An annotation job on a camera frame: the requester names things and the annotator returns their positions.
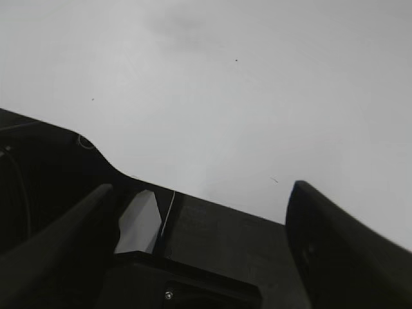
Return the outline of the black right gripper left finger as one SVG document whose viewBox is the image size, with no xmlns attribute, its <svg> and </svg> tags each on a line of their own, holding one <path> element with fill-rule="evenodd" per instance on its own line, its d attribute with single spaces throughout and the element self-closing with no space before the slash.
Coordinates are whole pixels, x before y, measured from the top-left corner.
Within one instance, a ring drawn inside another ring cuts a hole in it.
<svg viewBox="0 0 412 309">
<path fill-rule="evenodd" d="M 1 256 L 1 308 L 93 308 L 113 255 L 113 187 L 102 184 Z"/>
</svg>

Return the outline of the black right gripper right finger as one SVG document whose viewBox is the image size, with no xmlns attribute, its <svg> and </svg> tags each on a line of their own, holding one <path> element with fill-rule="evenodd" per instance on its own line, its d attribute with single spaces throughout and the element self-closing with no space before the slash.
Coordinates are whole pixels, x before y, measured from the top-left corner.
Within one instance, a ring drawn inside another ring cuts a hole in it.
<svg viewBox="0 0 412 309">
<path fill-rule="evenodd" d="M 411 252 L 296 181 L 286 235 L 313 308 L 411 308 Z"/>
</svg>

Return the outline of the black robot base structure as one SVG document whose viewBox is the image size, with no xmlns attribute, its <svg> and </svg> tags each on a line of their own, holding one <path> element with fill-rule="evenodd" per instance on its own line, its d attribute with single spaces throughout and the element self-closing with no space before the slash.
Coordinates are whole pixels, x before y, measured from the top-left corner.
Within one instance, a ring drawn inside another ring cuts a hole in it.
<svg viewBox="0 0 412 309">
<path fill-rule="evenodd" d="M 309 308 L 284 226 L 116 170 L 86 138 L 1 111 L 1 256 L 102 184 L 113 255 L 93 308 Z"/>
</svg>

